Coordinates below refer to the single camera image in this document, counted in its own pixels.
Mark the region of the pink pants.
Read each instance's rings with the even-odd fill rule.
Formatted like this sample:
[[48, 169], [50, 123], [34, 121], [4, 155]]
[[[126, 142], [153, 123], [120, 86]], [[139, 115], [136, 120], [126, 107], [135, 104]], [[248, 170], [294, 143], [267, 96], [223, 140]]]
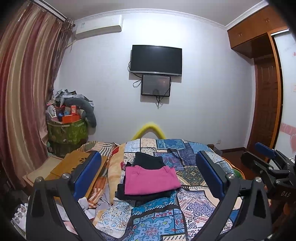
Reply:
[[149, 195], [180, 187], [175, 169], [169, 166], [149, 170], [136, 165], [125, 170], [126, 195]]

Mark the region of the brown wooden door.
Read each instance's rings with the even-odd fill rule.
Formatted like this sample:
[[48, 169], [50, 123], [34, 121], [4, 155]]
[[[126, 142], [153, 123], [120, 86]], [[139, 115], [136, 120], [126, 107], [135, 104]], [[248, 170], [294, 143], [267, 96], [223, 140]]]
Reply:
[[273, 142], [278, 112], [278, 78], [273, 56], [255, 59], [254, 63], [255, 109], [247, 150], [264, 159], [264, 156], [255, 149], [255, 144], [260, 142], [269, 147]]

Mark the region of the green storage basket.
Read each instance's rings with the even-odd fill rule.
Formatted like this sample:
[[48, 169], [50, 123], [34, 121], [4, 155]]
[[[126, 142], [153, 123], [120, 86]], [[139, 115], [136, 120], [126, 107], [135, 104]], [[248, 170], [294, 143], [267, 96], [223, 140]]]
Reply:
[[47, 122], [48, 152], [64, 158], [66, 154], [80, 148], [88, 141], [88, 126], [85, 120], [60, 124]]

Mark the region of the orange box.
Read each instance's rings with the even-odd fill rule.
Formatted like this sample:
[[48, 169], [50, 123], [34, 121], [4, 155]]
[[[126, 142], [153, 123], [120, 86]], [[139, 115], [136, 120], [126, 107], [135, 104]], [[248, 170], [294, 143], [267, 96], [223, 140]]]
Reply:
[[79, 116], [79, 114], [64, 115], [62, 116], [62, 123], [74, 123], [76, 121], [79, 121], [80, 119], [81, 117]]

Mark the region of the dark navy folded garment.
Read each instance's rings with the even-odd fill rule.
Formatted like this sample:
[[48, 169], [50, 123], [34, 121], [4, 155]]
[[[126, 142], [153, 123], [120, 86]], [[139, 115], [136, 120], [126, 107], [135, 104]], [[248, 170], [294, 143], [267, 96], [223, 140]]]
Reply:
[[[126, 163], [125, 170], [127, 167], [134, 167], [136, 165], [149, 170], [160, 169], [163, 166], [166, 166], [165, 163], [163, 162], [162, 157], [153, 157], [151, 155], [141, 153], [141, 152], [135, 153], [135, 159], [132, 163], [130, 162]], [[159, 198], [170, 197], [172, 192], [175, 190], [149, 194], [149, 195], [126, 195], [125, 194], [125, 175], [124, 175], [123, 182], [119, 183], [117, 186], [115, 197], [119, 200], [149, 202]]]

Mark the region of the grey neck pillow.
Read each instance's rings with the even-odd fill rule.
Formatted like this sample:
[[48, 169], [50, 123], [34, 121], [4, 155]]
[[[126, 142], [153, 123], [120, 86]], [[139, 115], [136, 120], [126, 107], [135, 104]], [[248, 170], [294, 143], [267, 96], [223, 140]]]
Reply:
[[77, 97], [66, 98], [64, 99], [64, 105], [67, 107], [71, 107], [72, 105], [75, 105], [79, 107], [79, 109], [84, 110], [85, 114], [82, 118], [87, 119], [91, 128], [96, 127], [97, 122], [94, 114], [94, 109], [87, 100], [82, 98], [77, 98]]

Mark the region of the white wardrobe sliding door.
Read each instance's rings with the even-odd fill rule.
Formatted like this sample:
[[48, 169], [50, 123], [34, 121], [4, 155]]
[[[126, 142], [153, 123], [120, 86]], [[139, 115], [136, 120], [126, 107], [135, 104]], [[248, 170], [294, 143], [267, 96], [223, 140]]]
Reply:
[[282, 73], [282, 115], [275, 148], [289, 158], [295, 157], [295, 37], [291, 31], [273, 34]]

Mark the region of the yellow curved plush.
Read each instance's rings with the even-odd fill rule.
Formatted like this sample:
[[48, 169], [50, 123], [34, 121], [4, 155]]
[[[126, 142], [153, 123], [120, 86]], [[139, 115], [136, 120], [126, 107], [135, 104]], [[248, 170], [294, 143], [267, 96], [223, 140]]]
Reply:
[[132, 140], [142, 138], [146, 133], [154, 133], [158, 139], [166, 139], [164, 132], [161, 128], [153, 122], [148, 122], [143, 125], [132, 137]]

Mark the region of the wooden overhead cabinet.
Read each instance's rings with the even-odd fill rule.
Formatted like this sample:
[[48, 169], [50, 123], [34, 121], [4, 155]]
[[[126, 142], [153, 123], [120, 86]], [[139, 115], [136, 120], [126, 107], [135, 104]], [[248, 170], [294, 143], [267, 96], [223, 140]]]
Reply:
[[271, 31], [286, 28], [286, 22], [276, 10], [266, 6], [228, 30], [230, 47], [250, 59], [271, 55]]

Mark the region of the striped red curtain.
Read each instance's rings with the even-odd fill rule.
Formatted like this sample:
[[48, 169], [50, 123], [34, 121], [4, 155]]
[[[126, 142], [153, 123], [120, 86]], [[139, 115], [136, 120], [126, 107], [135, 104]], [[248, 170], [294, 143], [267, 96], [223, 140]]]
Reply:
[[47, 103], [73, 25], [24, 1], [1, 34], [1, 163], [14, 188], [48, 157]]

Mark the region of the white air conditioner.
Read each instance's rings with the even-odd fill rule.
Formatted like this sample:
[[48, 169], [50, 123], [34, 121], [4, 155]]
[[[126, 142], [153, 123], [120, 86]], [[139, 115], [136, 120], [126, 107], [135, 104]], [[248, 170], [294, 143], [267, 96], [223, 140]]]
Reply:
[[122, 31], [123, 16], [104, 16], [75, 24], [75, 40], [81, 40], [104, 34], [119, 33]]

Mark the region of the small black wall monitor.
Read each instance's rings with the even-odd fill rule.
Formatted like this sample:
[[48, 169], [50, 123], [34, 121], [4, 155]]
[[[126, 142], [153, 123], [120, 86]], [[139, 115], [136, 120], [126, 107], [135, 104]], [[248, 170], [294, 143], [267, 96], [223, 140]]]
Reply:
[[163, 75], [145, 74], [142, 77], [141, 95], [169, 97], [171, 78]]

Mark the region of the large black wall television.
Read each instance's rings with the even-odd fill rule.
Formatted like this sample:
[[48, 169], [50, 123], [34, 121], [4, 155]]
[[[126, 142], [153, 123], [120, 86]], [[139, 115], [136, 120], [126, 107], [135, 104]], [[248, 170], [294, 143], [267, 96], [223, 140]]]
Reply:
[[133, 45], [130, 58], [132, 73], [182, 76], [181, 48]]

